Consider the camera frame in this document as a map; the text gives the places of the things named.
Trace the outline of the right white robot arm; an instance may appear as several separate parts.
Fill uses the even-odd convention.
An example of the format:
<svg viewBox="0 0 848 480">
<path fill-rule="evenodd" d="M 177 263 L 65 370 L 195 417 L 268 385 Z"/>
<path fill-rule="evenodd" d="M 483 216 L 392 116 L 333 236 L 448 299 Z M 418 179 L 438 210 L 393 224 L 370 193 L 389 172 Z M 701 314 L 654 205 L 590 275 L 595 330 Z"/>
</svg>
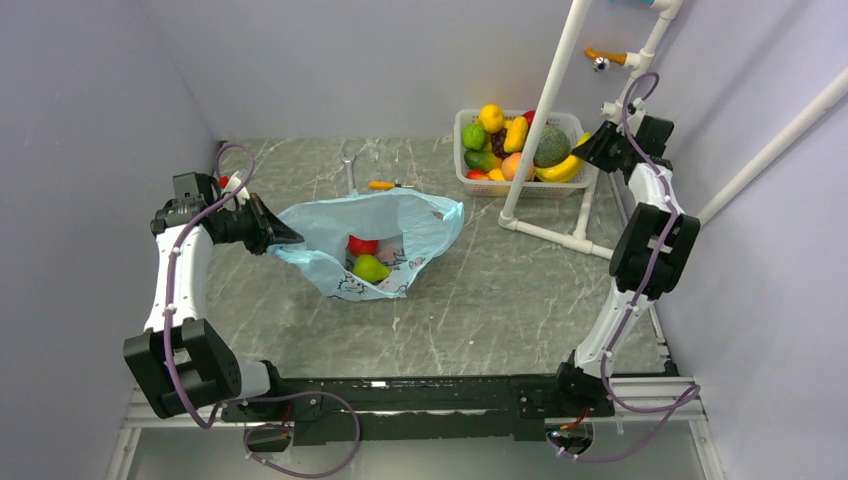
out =
<svg viewBox="0 0 848 480">
<path fill-rule="evenodd" d="M 672 165 L 662 157 L 673 128 L 650 116 L 636 133 L 605 121 L 572 151 L 603 172 L 621 172 L 636 204 L 612 253 L 601 313 L 556 373 L 551 401 L 564 415 L 607 401 L 619 349 L 650 306 L 677 286 L 701 229 L 677 201 Z"/>
</svg>

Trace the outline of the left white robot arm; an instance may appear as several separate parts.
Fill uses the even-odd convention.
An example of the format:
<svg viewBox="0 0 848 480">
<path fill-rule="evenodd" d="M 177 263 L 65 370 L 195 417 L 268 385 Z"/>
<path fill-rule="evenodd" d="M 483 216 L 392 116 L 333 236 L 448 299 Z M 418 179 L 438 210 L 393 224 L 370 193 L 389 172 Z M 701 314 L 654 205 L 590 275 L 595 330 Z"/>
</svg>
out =
<svg viewBox="0 0 848 480">
<path fill-rule="evenodd" d="M 142 334 L 125 340 L 124 360 L 153 412 L 167 419 L 246 400 L 264 420 L 279 417 L 286 390 L 268 361 L 236 359 L 207 319 L 212 249 L 242 244 L 254 255 L 297 245 L 302 236 L 247 190 L 244 171 L 217 179 L 189 172 L 173 179 L 174 196 L 150 222 L 158 252 L 153 305 Z"/>
</svg>

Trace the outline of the light blue plastic bag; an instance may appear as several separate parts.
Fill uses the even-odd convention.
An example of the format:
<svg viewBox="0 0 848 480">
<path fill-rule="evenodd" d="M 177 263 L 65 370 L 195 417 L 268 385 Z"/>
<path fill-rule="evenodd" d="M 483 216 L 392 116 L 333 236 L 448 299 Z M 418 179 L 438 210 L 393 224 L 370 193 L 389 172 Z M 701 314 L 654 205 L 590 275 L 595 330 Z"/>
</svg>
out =
<svg viewBox="0 0 848 480">
<path fill-rule="evenodd" d="M 464 205 L 411 189 L 290 207 L 279 215 L 304 241 L 272 246 L 321 294 L 366 301 L 400 298 L 445 253 L 464 225 Z"/>
</svg>

